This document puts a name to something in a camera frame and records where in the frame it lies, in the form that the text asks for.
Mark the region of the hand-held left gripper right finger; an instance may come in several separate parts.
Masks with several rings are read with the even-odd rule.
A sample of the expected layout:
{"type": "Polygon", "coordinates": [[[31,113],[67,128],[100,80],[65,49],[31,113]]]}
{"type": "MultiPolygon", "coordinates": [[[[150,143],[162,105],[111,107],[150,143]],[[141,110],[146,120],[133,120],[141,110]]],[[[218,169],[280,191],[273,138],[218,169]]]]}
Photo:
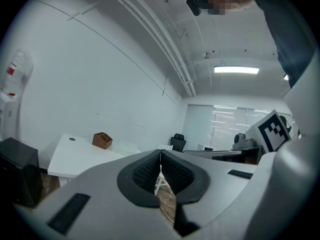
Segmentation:
{"type": "Polygon", "coordinates": [[[161,150],[161,172],[176,197],[173,228],[187,236],[220,215],[239,196],[256,165],[161,150]]]}

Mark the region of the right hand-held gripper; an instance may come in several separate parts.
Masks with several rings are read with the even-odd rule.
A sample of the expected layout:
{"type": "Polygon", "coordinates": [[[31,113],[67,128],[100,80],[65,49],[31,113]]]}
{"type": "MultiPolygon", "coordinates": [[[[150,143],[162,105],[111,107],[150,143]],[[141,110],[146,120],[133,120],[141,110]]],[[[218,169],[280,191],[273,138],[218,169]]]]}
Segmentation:
{"type": "Polygon", "coordinates": [[[318,234],[320,52],[285,101],[302,137],[265,154],[239,196],[188,240],[309,240],[318,234]]]}

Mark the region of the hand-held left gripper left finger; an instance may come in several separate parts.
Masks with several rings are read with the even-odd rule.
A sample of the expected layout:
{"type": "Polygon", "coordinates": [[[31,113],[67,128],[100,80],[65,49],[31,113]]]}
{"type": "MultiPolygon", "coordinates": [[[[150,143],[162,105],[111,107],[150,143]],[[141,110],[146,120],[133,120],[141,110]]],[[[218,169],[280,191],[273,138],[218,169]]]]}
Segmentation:
{"type": "Polygon", "coordinates": [[[40,240],[177,240],[155,196],[160,151],[96,165],[48,196],[33,212],[16,206],[40,240]]]}

